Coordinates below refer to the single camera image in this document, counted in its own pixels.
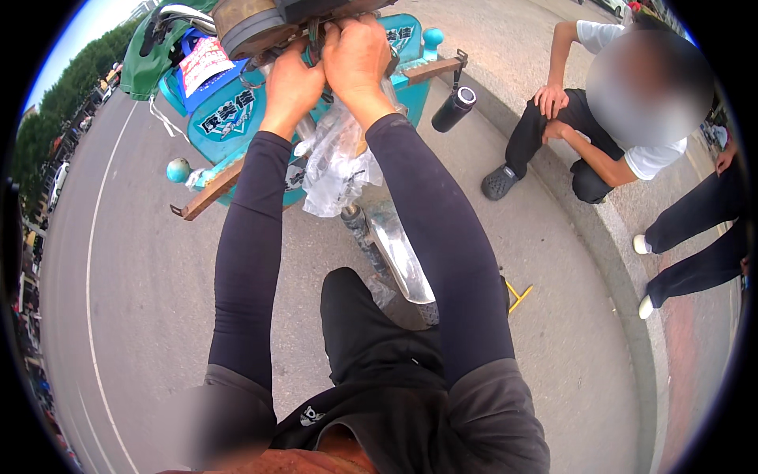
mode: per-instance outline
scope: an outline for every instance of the thermos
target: thermos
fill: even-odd
[[[476,104],[476,94],[468,87],[454,89],[431,119],[431,126],[445,133],[468,114]]]

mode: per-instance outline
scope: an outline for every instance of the white shoe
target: white shoe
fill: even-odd
[[[645,296],[645,298],[642,299],[642,303],[640,303],[640,319],[647,319],[650,317],[650,315],[653,314],[654,309],[650,295]]]
[[[634,244],[634,251],[640,255],[645,255],[646,253],[653,251],[652,246],[645,240],[644,234],[635,235],[632,243]]]

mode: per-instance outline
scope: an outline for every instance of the white t-shirt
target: white t-shirt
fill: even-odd
[[[624,34],[624,27],[615,24],[578,20],[576,34],[579,42],[596,55],[613,39]],[[629,146],[611,136],[619,147],[626,151],[624,159],[629,168],[641,180],[651,180],[658,171],[675,162],[687,149],[687,137],[676,143],[662,146]]]

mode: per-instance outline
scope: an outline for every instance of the yellow marking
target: yellow marking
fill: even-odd
[[[532,287],[534,287],[534,285],[530,284],[529,288],[526,289],[526,291],[524,292],[524,294],[518,294],[518,293],[516,293],[516,290],[513,289],[513,287],[511,286],[511,284],[508,283],[508,281],[506,281],[506,286],[508,287],[509,290],[511,290],[511,293],[513,293],[513,296],[516,297],[516,302],[513,303],[510,308],[508,308],[508,316],[510,316],[511,312],[518,306],[518,304],[524,298],[526,298],[526,295],[529,294],[529,292],[531,291]]]

